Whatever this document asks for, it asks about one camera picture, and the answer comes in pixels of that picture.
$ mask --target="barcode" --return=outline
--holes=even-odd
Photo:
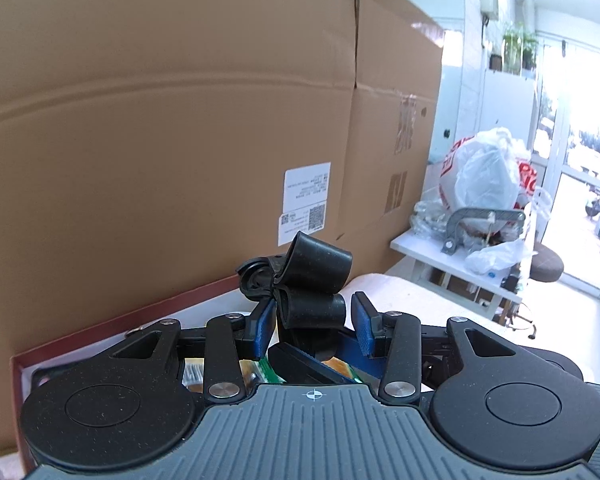
[[[320,204],[309,209],[309,231],[317,231],[324,227],[324,206]]]

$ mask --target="floor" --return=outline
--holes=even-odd
[[[538,327],[536,339],[529,339],[526,330],[510,339],[560,352],[580,367],[585,381],[600,384],[600,300],[559,282],[533,281],[524,298]]]

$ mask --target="white wall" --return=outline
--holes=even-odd
[[[411,0],[443,28],[464,28],[464,0]]]
[[[464,54],[456,140],[475,133],[482,80],[480,0],[464,0]]]
[[[600,50],[600,25],[555,10],[536,9],[536,32],[589,44]]]
[[[484,31],[486,48],[482,48],[482,14],[480,0],[464,0],[464,57],[462,86],[458,110],[456,140],[473,135],[480,125],[484,72],[491,53],[499,54],[506,22],[514,21],[514,0],[498,0],[500,19],[491,22]]]
[[[462,67],[442,65],[440,93],[429,149],[430,162],[444,160],[454,143],[458,126],[461,82]],[[449,130],[449,138],[445,137],[445,130]]]

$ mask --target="glass door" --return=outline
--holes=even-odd
[[[600,54],[545,46],[542,63],[534,160],[555,198],[542,243],[562,258],[565,282],[600,297]]]

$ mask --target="cardboard box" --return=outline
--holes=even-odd
[[[0,0],[0,448],[11,355],[282,252],[295,189],[336,237],[355,41],[354,0]]]
[[[419,8],[408,0],[356,2],[356,89],[339,239],[413,207],[407,197],[422,192],[442,70],[443,31]]]
[[[392,250],[389,243],[409,228],[409,217],[420,199],[420,192],[408,193],[403,196],[404,207],[382,215],[358,231],[343,235],[336,242],[338,247],[353,254],[349,281],[362,274],[387,272],[404,258],[404,254]]]

